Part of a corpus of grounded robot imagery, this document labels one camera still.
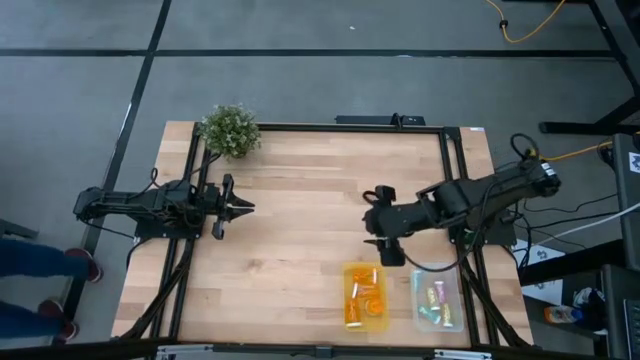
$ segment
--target plastic container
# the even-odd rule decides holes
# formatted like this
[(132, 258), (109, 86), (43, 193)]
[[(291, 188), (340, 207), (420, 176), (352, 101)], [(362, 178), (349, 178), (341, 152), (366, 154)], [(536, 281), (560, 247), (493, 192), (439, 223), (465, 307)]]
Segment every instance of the plastic container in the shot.
[[(427, 268), (442, 268), (448, 264), (425, 263)], [(413, 320), (422, 332), (460, 332), (464, 316), (460, 305), (458, 270), (426, 272), (415, 269), (411, 273)]]
[(389, 326), (386, 276), (375, 263), (347, 263), (344, 276), (344, 324), (347, 331), (380, 332)]

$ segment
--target orange container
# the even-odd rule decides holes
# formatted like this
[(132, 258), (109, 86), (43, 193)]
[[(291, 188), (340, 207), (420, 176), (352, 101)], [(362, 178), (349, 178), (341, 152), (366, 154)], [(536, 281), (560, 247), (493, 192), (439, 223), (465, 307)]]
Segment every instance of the orange container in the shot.
[(389, 326), (384, 268), (347, 263), (344, 275), (344, 323), (347, 331), (380, 332)]

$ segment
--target person's leg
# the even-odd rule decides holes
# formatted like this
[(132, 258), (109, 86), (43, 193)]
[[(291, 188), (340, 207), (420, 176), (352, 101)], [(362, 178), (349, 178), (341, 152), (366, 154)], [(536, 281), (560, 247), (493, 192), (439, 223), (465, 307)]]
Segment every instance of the person's leg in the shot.
[(0, 239), (0, 276), (8, 275), (62, 275), (95, 282), (102, 276), (102, 271), (91, 255), (82, 249), (63, 253), (49, 246)]
[(0, 301), (0, 338), (56, 336), (65, 327), (61, 318), (31, 312)]

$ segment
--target white wire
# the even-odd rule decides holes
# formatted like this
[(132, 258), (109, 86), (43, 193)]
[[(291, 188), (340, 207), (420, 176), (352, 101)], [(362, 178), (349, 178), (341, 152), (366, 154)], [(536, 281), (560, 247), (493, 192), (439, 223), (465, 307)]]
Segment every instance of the white wire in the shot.
[(547, 243), (547, 242), (549, 242), (549, 241), (551, 241), (551, 240), (553, 240), (553, 239), (555, 239), (555, 238), (559, 238), (559, 237), (561, 237), (561, 236), (569, 235), (569, 234), (572, 234), (572, 233), (577, 232), (577, 231), (582, 231), (582, 230), (584, 230), (584, 229), (588, 229), (588, 228), (593, 227), (593, 226), (597, 226), (597, 225), (600, 225), (600, 224), (604, 224), (604, 223), (606, 223), (606, 222), (607, 222), (607, 221), (609, 221), (609, 220), (613, 220), (613, 219), (615, 219), (615, 218), (619, 218), (620, 216), (622, 216), (622, 215), (624, 215), (624, 214), (627, 214), (627, 213), (629, 213), (629, 212), (631, 212), (631, 211), (633, 211), (633, 210), (635, 210), (635, 209), (637, 209), (637, 208), (639, 208), (639, 207), (640, 207), (640, 202), (639, 202), (639, 203), (637, 203), (637, 204), (635, 204), (635, 205), (633, 205), (632, 207), (629, 207), (629, 208), (625, 209), (624, 211), (620, 211), (620, 212), (619, 212), (619, 213), (617, 213), (617, 214), (611, 215), (611, 216), (609, 216), (608, 218), (604, 218), (604, 219), (602, 219), (602, 220), (598, 220), (598, 221), (596, 221), (596, 222), (592, 222), (591, 224), (582, 225), (582, 226), (577, 227), (577, 228), (575, 228), (575, 229), (571, 229), (571, 230), (567, 230), (567, 231), (565, 231), (565, 232), (561, 232), (561, 233), (560, 233), (560, 234), (558, 234), (558, 235), (554, 235), (553, 237), (546, 238), (546, 239), (544, 239), (544, 240), (542, 240), (542, 241), (540, 241), (540, 242), (535, 243), (534, 245), (542, 245), (542, 244)]

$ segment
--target jeans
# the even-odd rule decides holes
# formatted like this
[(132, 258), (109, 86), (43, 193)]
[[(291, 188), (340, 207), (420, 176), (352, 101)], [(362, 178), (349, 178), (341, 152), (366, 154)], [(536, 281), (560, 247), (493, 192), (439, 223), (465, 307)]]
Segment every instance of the jeans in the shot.
[[(86, 280), (89, 261), (49, 246), (0, 238), (0, 276), (71, 276)], [(0, 301), (0, 338), (57, 335), (64, 323)]]

